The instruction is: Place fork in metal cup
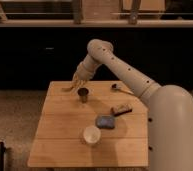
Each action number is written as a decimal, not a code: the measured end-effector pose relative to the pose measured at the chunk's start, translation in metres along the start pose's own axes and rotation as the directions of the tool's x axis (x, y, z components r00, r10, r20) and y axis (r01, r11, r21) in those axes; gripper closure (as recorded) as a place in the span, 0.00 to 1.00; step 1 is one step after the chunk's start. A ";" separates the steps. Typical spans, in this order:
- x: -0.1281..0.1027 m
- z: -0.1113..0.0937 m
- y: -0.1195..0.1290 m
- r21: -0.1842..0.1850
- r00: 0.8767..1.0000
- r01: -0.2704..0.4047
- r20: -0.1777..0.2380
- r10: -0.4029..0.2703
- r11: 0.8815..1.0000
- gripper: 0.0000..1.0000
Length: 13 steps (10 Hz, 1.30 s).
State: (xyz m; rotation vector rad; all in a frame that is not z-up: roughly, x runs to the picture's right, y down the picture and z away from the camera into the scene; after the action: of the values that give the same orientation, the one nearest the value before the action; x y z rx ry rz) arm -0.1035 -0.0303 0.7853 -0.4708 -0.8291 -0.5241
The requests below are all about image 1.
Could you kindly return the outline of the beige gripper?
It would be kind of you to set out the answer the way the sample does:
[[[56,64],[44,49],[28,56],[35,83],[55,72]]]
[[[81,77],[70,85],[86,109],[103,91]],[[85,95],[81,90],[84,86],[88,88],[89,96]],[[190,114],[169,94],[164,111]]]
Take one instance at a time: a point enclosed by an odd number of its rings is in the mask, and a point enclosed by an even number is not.
[[[85,69],[84,65],[80,63],[73,74],[72,87],[77,89],[82,87],[90,80],[90,73]]]

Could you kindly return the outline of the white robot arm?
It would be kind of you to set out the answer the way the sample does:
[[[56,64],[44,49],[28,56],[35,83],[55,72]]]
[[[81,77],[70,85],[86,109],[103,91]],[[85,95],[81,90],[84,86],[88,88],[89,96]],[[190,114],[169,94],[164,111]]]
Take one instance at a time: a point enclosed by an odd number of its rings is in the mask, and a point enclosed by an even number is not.
[[[147,107],[148,170],[193,171],[193,96],[177,85],[160,85],[119,59],[113,45],[100,39],[87,44],[87,55],[73,75],[73,84],[92,79],[107,66]]]

